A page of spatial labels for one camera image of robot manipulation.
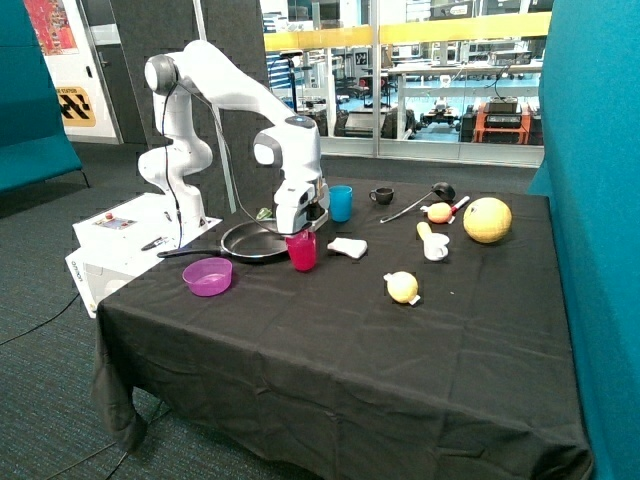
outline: glass wall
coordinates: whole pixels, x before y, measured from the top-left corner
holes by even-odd
[[[551,5],[262,0],[271,87],[323,153],[537,166]]]

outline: yellow fruit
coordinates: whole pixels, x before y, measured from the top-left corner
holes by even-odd
[[[385,277],[387,291],[398,303],[409,303],[418,295],[418,281],[407,272],[396,272]]]
[[[434,203],[429,207],[427,218],[433,223],[447,223],[451,218],[451,206],[444,202]]]
[[[422,240],[427,238],[427,235],[431,233],[431,227],[427,222],[418,223],[418,225],[416,226],[416,229],[418,230],[418,235],[420,235],[420,238]]]
[[[497,198],[480,198],[467,207],[463,222],[464,229],[475,241],[493,243],[511,228],[511,210]]]

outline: black cup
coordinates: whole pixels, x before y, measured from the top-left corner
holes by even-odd
[[[393,188],[380,187],[375,190],[371,190],[369,198],[378,205],[389,205],[391,200],[393,200]]]

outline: blue cup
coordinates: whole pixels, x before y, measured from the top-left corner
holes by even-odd
[[[336,185],[329,189],[329,212],[335,222],[346,222],[351,218],[353,189],[348,185]]]

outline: small white mug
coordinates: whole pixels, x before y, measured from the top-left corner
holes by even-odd
[[[430,233],[424,238],[424,256],[432,262],[439,262],[449,255],[449,237],[442,233]]]

